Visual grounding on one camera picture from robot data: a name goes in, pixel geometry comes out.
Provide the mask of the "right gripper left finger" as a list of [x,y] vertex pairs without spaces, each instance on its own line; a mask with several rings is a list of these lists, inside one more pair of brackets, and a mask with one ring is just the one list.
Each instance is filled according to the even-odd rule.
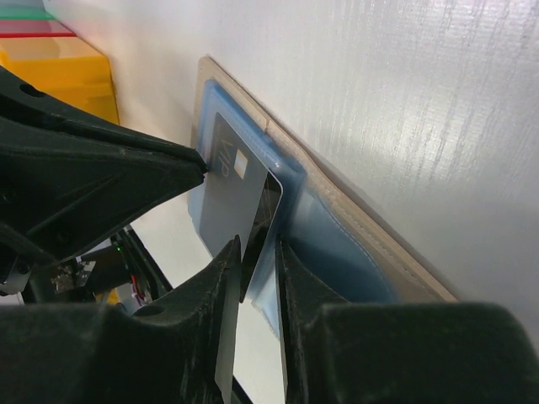
[[241,243],[128,314],[109,304],[1,309],[4,403],[228,403]]

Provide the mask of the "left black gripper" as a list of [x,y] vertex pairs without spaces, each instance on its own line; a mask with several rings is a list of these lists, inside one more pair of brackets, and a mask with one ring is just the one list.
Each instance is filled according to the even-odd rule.
[[116,289],[131,282],[130,233],[116,232],[205,173],[196,150],[100,119],[2,70],[3,258],[47,265],[93,248],[36,269],[1,303],[118,304]]

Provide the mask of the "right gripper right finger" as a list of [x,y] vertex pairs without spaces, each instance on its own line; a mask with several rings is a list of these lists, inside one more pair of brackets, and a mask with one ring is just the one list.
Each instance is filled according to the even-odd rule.
[[537,354],[502,306],[351,303],[285,242],[275,257],[287,402],[537,402]]

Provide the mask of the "beige card holder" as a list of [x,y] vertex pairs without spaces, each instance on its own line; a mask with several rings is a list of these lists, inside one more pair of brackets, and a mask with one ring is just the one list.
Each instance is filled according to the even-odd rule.
[[[282,187],[244,299],[273,331],[279,329],[275,268],[278,237],[285,238],[302,263],[346,300],[455,300],[455,295],[353,201],[238,81],[205,56],[198,64],[191,143],[208,172],[217,113],[232,121],[245,144]],[[189,194],[189,215],[199,237],[204,190],[205,182]]]

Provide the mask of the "dark grey VIP card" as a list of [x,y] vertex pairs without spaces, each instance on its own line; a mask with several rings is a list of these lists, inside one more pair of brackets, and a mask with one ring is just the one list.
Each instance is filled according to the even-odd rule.
[[241,243],[240,299],[244,300],[280,203],[282,187],[245,144],[232,121],[214,119],[200,237],[212,255],[235,237]]

